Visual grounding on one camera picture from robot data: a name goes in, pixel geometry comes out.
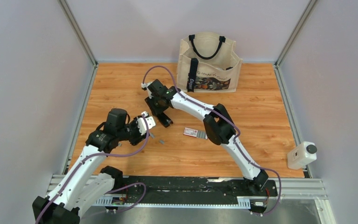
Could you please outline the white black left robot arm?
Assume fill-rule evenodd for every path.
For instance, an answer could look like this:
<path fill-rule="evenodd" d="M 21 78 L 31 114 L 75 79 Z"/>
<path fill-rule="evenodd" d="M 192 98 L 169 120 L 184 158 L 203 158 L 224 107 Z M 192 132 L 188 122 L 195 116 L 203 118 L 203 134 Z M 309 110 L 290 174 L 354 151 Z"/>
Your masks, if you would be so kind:
<path fill-rule="evenodd" d="M 126 110 L 112 109 L 106 121 L 89 134 L 80 156 L 58 185 L 45 197 L 38 196 L 33 201 L 35 222 L 78 224 L 100 197 L 126 191 L 130 185 L 124 184 L 123 172 L 111 166 L 104 167 L 91 183 L 87 182 L 107 157 L 121 157 L 112 154 L 121 141 L 133 146 L 142 142 L 145 147 L 155 125 L 148 112 L 130 120 Z"/>

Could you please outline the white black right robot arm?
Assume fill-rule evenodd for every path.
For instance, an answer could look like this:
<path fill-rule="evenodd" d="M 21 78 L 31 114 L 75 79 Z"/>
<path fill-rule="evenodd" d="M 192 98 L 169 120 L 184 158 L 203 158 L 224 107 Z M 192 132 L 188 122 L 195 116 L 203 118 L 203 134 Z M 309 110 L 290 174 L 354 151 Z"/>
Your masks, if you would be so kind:
<path fill-rule="evenodd" d="M 153 116 L 164 127 L 173 121 L 165 114 L 169 107 L 184 111 L 203 122 L 208 139 L 222 146 L 234 159 L 244 179 L 248 179 L 247 189 L 252 195 L 260 195 L 266 189 L 268 174 L 246 151 L 239 139 L 239 128 L 235 126 L 222 104 L 210 105 L 188 96 L 175 86 L 167 88 L 159 80 L 142 83 L 141 88 L 148 92 L 145 99 Z"/>

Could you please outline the black stapler base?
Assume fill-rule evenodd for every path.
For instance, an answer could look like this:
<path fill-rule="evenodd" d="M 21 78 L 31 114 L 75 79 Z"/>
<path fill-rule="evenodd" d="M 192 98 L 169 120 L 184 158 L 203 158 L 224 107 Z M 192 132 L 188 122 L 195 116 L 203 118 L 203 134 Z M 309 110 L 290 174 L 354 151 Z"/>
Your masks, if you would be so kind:
<path fill-rule="evenodd" d="M 156 117 L 165 128 L 173 124 L 173 121 L 164 112 L 157 114 Z"/>

